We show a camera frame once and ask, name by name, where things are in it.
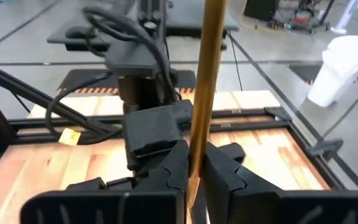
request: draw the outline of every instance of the black clamp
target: black clamp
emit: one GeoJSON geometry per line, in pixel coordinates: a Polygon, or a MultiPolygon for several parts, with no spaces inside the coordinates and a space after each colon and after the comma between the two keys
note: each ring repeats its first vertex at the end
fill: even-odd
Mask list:
{"type": "Polygon", "coordinates": [[[291,121],[291,116],[287,113],[287,111],[283,107],[270,107],[264,108],[266,113],[275,116],[275,119],[279,119],[282,121],[291,121]]]}
{"type": "Polygon", "coordinates": [[[322,154],[334,154],[342,147],[342,139],[333,139],[317,143],[315,146],[307,147],[306,150],[312,156],[319,156],[322,154]]]}

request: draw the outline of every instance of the gray floor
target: gray floor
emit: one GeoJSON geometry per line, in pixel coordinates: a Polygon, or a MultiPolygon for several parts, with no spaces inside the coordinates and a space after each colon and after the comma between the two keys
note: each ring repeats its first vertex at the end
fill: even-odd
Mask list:
{"type": "MultiPolygon", "coordinates": [[[[236,56],[236,59],[241,60],[242,63],[238,65],[238,72],[233,63],[221,65],[217,91],[271,90],[289,112],[293,105],[320,134],[324,134],[356,100],[358,86],[352,85],[335,105],[329,108],[319,108],[306,99],[310,87],[291,72],[288,63],[320,61],[321,52],[337,35],[326,32],[309,37],[285,31],[255,30],[255,21],[240,16],[243,5],[244,0],[229,1],[228,8],[231,16],[241,24],[240,31],[233,32],[232,36],[255,63],[250,63],[249,58],[236,46],[233,47],[230,40],[226,40],[228,50],[223,53],[222,60],[233,62],[236,56]],[[269,85],[267,79],[280,89],[284,97],[272,88],[272,85],[269,85]]],[[[336,24],[345,6],[345,0],[337,0],[328,16],[328,21],[336,24]]],[[[71,69],[103,68],[103,65],[15,65],[15,63],[102,62],[100,58],[90,53],[67,52],[64,46],[47,44],[45,41],[51,32],[57,30],[63,22],[71,19],[79,9],[80,1],[78,0],[59,2],[11,0],[0,3],[0,63],[11,63],[10,66],[5,65],[1,68],[51,96],[56,95],[57,87],[71,69]]],[[[358,35],[358,11],[350,21],[347,30],[349,34],[358,35]]],[[[168,46],[173,61],[198,60],[200,48],[198,40],[169,38],[168,46]]],[[[196,70],[197,64],[174,63],[173,67],[196,70]]],[[[0,107],[8,118],[27,116],[14,97],[2,88],[0,88],[0,107]]],[[[302,122],[295,115],[293,117],[306,136],[315,142],[316,139],[302,122]]],[[[344,146],[339,155],[358,175],[358,104],[328,138],[343,138],[344,146]]],[[[338,164],[332,161],[330,165],[347,187],[357,188],[338,164]]]]}

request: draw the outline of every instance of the wooden table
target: wooden table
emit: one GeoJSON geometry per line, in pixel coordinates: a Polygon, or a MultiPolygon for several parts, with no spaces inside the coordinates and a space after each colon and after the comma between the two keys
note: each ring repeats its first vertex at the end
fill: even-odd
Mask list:
{"type": "MultiPolygon", "coordinates": [[[[193,100],[190,90],[182,96],[193,100]]],[[[122,114],[118,96],[73,97],[63,99],[62,103],[87,116],[122,114]]],[[[269,91],[234,91],[217,93],[213,109],[266,106],[280,106],[269,91]]],[[[35,106],[29,117],[42,118],[44,114],[43,108],[35,106]]],[[[271,118],[241,118],[241,121],[266,119],[271,118]]],[[[209,140],[216,146],[238,142],[247,154],[243,165],[282,189],[329,189],[286,129],[215,133],[209,140]]],[[[41,192],[65,189],[69,184],[95,177],[109,181],[130,175],[122,139],[92,146],[58,143],[11,146],[0,160],[0,223],[18,223],[21,206],[41,192]]]]}

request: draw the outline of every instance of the yellow sticker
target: yellow sticker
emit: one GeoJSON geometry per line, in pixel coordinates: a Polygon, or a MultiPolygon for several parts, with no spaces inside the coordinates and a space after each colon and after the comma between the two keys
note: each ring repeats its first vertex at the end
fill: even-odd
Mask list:
{"type": "Polygon", "coordinates": [[[80,136],[81,133],[78,133],[70,128],[65,128],[60,136],[59,143],[76,146],[80,136]]]}

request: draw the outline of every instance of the white stand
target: white stand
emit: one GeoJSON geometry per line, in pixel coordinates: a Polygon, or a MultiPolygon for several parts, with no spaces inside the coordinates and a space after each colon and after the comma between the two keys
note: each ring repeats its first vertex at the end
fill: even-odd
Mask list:
{"type": "Polygon", "coordinates": [[[358,0],[350,0],[345,11],[342,14],[336,27],[332,27],[331,30],[337,34],[346,34],[346,26],[351,19],[353,12],[357,9],[358,0]]]}

